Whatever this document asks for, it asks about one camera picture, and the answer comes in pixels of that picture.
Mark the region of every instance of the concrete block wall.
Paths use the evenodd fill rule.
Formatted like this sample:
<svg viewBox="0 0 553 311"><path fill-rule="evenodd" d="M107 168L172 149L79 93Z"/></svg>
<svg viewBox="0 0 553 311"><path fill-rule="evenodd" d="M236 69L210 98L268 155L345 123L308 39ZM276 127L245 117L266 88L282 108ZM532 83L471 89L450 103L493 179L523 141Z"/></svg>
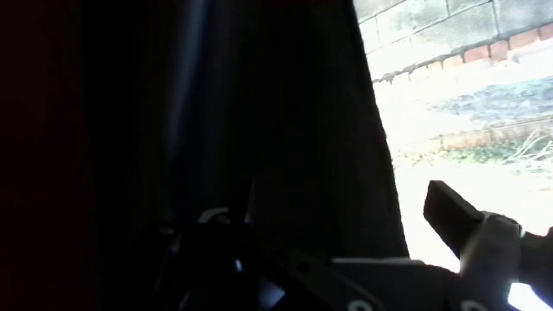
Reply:
<svg viewBox="0 0 553 311"><path fill-rule="evenodd" d="M492 52L501 51L503 43L497 42L553 22L553 0L354 0L354 4L375 81L486 44Z"/></svg>

